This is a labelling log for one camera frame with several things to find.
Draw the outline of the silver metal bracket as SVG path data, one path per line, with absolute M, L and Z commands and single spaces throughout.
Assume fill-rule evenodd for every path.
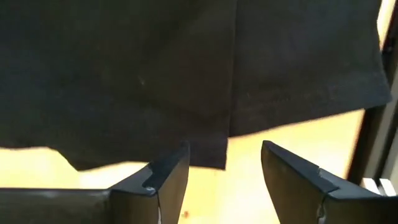
M 389 179 L 379 179 L 379 181 L 376 182 L 371 178 L 363 178 L 361 186 L 379 195 L 388 197 L 398 196 L 398 193 Z

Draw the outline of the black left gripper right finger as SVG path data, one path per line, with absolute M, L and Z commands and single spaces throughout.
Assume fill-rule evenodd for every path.
M 342 179 L 271 141 L 262 171 L 280 224 L 398 224 L 398 196 Z

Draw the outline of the black aluminium table frame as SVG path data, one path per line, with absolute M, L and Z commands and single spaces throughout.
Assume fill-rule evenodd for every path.
M 355 184 L 360 184 L 363 178 L 382 176 L 398 129 L 398 0 L 382 0 L 378 24 L 382 64 L 392 100 L 364 112 L 347 173 L 347 179 Z

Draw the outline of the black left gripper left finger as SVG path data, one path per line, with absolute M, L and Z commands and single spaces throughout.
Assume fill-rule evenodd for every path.
M 0 224 L 178 224 L 190 146 L 107 189 L 0 188 Z

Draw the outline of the black T-shirt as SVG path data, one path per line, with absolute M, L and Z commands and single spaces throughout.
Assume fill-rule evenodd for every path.
M 0 0 L 0 147 L 75 169 L 390 101 L 381 0 Z

